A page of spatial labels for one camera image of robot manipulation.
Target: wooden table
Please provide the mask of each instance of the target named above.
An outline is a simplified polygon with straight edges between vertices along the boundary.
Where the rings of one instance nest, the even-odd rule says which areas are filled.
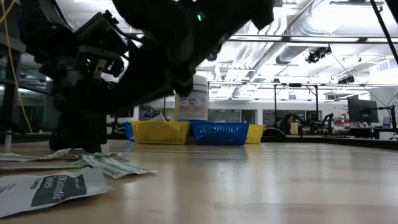
[[[111,141],[110,151],[156,175],[107,178],[104,195],[0,219],[0,224],[397,223],[398,154],[327,144],[158,146]],[[49,154],[47,143],[13,152]],[[11,174],[50,172],[1,172]]]

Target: yellow basket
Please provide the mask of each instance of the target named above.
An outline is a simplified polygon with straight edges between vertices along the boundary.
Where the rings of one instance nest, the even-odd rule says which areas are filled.
[[[261,142],[264,125],[250,124],[246,144],[259,144]]]
[[[133,121],[132,133],[138,144],[185,144],[189,122]]]

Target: blue basket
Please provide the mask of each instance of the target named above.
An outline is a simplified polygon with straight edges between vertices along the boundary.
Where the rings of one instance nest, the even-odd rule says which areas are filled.
[[[124,129],[126,130],[127,140],[134,141],[134,135],[132,134],[132,124],[131,124],[131,122],[124,123]]]
[[[192,123],[197,145],[243,146],[249,131],[249,123]]]

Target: yellow cable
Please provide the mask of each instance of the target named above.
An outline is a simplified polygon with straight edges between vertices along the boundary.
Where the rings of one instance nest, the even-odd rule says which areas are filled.
[[[12,3],[10,4],[10,6],[9,6],[9,8],[8,8],[7,11],[6,11],[5,7],[4,7],[4,3],[1,4],[1,6],[2,6],[2,13],[3,13],[4,15],[3,15],[3,17],[0,19],[0,24],[1,24],[1,22],[4,20],[4,26],[5,26],[5,28],[6,28],[7,45],[8,45],[8,54],[10,55],[10,64],[11,64],[11,69],[12,69],[12,75],[14,76],[15,88],[16,88],[16,90],[18,90],[18,79],[17,79],[17,75],[15,74],[14,61],[13,61],[13,59],[12,59],[11,44],[10,44],[10,38],[9,38],[9,35],[8,35],[8,26],[7,26],[7,19],[6,19],[8,13],[10,12],[10,10],[11,10],[12,6],[14,5],[14,3],[15,3],[15,0],[12,0]],[[27,116],[26,116],[24,104],[22,103],[22,98],[21,98],[21,96],[19,95],[19,93],[18,93],[18,99],[19,99],[19,103],[21,104],[22,112],[23,112],[23,114],[24,114],[26,123],[27,123],[27,125],[28,125],[28,127],[29,127],[29,131],[30,131],[30,133],[33,133],[32,127],[30,126],[29,119],[28,119]]]

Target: plastic basket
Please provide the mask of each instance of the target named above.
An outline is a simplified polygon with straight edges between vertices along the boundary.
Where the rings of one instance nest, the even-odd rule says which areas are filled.
[[[250,124],[246,144],[259,144],[261,142],[264,125]]]
[[[132,134],[132,124],[130,122],[124,123],[124,129],[126,130],[127,140],[134,141],[134,135]]]
[[[242,146],[248,136],[249,124],[196,122],[193,125],[195,144],[208,146]]]
[[[189,122],[132,122],[134,140],[138,144],[185,144],[189,127]]]

